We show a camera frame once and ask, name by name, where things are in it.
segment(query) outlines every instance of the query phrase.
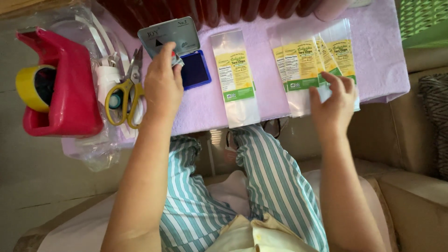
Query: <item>yellow tape roll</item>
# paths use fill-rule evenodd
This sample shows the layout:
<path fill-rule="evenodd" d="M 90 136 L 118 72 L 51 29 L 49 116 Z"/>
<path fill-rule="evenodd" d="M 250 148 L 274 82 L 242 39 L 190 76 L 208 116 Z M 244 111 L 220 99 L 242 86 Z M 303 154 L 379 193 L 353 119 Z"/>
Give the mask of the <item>yellow tape roll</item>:
<path fill-rule="evenodd" d="M 37 78 L 36 74 L 42 69 L 55 70 L 56 68 L 52 65 L 38 65 L 21 69 L 16 76 L 16 89 L 20 98 L 28 107 L 38 112 L 48 113 L 50 111 L 50 107 L 49 104 L 44 101 L 44 99 L 48 100 L 48 97 L 42 98 L 42 93 L 39 94 L 36 88 L 42 89 L 42 85 L 51 85 L 48 89 L 51 89 L 52 92 L 54 80 L 51 80 L 50 78 L 50 81 L 45 80 L 50 83 L 42 81 L 40 81 L 42 83 L 37 83 L 42 78 Z"/>

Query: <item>green and white striped pants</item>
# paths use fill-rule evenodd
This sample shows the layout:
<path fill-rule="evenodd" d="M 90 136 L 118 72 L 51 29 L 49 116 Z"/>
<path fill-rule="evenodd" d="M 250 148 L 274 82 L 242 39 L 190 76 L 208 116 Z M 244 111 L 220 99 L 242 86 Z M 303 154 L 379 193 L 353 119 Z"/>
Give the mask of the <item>green and white striped pants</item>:
<path fill-rule="evenodd" d="M 270 213 L 305 243 L 328 252 L 325 230 L 310 184 L 297 162 L 260 125 L 231 129 L 238 145 L 237 164 L 244 166 L 249 184 L 251 216 Z M 160 221 L 162 247 L 167 252 L 203 252 L 234 219 L 229 204 L 210 196 L 200 175 L 191 176 L 201 150 L 191 137 L 172 137 L 168 164 L 168 192 Z"/>

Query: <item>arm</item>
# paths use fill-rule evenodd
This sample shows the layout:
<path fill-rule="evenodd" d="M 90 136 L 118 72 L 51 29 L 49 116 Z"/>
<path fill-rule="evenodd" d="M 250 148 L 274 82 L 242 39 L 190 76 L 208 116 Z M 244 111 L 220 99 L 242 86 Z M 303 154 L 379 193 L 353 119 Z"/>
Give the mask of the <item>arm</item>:
<path fill-rule="evenodd" d="M 358 180 L 347 128 L 357 96 L 353 80 L 322 73 L 332 96 L 320 103 L 310 88 L 311 113 L 322 145 L 320 200 L 331 250 L 385 252 L 385 246 Z"/>
<path fill-rule="evenodd" d="M 145 78 L 147 111 L 116 195 L 103 252 L 160 251 L 171 128 L 182 95 L 181 67 L 171 68 L 176 44 L 166 43 Z"/>

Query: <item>yellow scissors handle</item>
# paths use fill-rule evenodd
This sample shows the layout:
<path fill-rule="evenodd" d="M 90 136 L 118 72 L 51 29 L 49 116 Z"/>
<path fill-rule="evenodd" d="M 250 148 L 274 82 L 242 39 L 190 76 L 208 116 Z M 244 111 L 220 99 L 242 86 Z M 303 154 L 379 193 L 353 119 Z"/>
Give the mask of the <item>yellow scissors handle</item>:
<path fill-rule="evenodd" d="M 135 84 L 134 89 L 135 89 L 135 94 L 134 94 L 134 98 L 133 98 L 133 102 L 132 102 L 132 106 L 131 106 L 131 111 L 129 112 L 129 115 L 128 115 L 128 125 L 132 129 L 138 129 L 138 128 L 140 128 L 140 124 L 138 124 L 138 125 L 132 124 L 132 119 L 134 118 L 135 109 L 137 108 L 137 105 L 138 105 L 138 99 L 141 96 L 145 96 L 145 91 L 143 90 L 143 86 L 141 83 Z"/>
<path fill-rule="evenodd" d="M 128 108 L 129 91 L 131 90 L 132 86 L 133 86 L 132 81 L 130 81 L 130 80 L 126 80 L 124 83 L 122 83 L 122 84 L 118 84 L 118 85 L 114 86 L 114 87 L 109 91 L 108 95 L 106 96 L 106 101 L 104 102 L 104 106 L 105 106 L 105 109 L 106 109 L 106 115 L 107 115 L 107 117 L 108 117 L 108 119 L 109 119 L 109 122 L 110 122 L 112 125 L 114 125 L 114 126 L 121 125 L 121 124 L 123 124 L 123 123 L 126 121 L 126 118 L 127 118 L 127 108 Z M 116 90 L 118 90 L 118 89 L 120 89 L 121 91 L 123 91 L 123 105 L 122 105 L 122 109 L 123 109 L 122 115 L 123 115 L 123 116 L 121 117 L 120 121 L 115 122 L 115 121 L 112 119 L 111 114 L 110 114 L 109 100 L 110 100 L 110 98 L 111 98 L 111 95 L 112 95 Z"/>

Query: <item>packing tape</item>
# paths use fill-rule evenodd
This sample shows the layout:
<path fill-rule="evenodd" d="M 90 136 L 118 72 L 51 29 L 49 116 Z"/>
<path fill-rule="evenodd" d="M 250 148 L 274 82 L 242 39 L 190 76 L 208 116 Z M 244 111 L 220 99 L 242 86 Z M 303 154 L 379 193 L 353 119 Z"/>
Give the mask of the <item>packing tape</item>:
<path fill-rule="evenodd" d="M 28 107 L 48 113 L 55 79 L 56 68 L 52 65 L 22 68 L 16 76 L 16 89 Z"/>

